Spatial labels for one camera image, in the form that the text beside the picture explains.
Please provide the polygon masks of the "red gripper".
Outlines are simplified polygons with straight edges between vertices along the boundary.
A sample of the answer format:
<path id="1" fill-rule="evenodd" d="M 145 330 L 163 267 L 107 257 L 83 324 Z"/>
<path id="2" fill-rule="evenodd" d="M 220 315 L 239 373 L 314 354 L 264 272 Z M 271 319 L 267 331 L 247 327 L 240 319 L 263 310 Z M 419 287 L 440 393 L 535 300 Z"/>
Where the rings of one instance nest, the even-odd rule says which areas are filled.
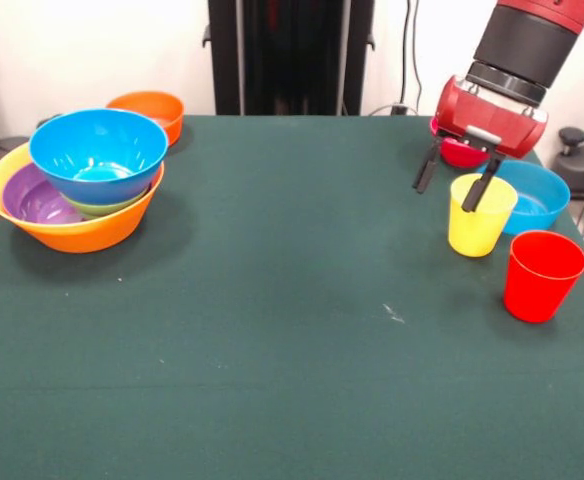
<path id="1" fill-rule="evenodd" d="M 478 138 L 505 156 L 522 158 L 543 135 L 548 114 L 459 76 L 451 77 L 439 98 L 434 119 L 436 131 L 457 139 Z M 422 194 L 439 163 L 442 138 L 435 137 L 413 181 Z M 471 185 L 461 208 L 474 212 L 503 163 L 502 155 L 490 157 L 482 175 Z"/>

